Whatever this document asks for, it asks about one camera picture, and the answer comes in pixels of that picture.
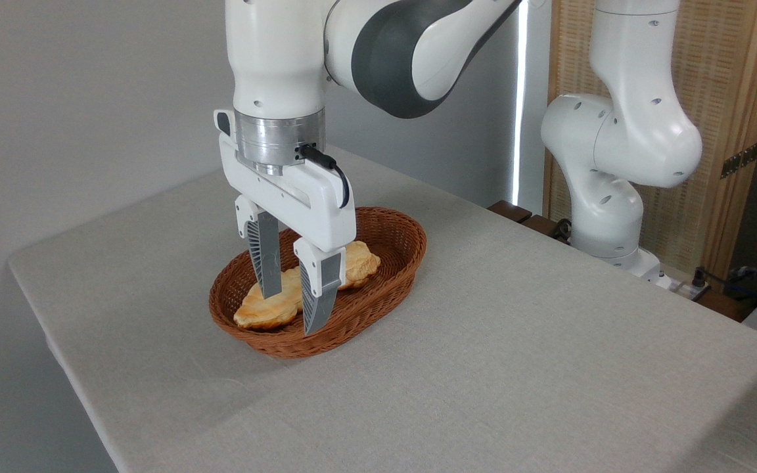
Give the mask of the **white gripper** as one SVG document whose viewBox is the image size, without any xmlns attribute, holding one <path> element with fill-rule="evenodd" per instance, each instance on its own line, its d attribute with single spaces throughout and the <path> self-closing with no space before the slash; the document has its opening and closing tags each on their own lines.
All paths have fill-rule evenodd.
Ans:
<svg viewBox="0 0 757 473">
<path fill-rule="evenodd" d="M 234 110 L 214 111 L 219 149 L 229 185 L 239 196 L 235 215 L 248 244 L 262 297 L 282 291 L 279 221 L 301 237 L 292 248 L 300 262 L 304 335 L 327 325 L 338 289 L 346 282 L 346 251 L 356 237 L 354 199 L 344 183 L 300 152 L 325 149 L 325 112 L 264 119 Z"/>
</svg>

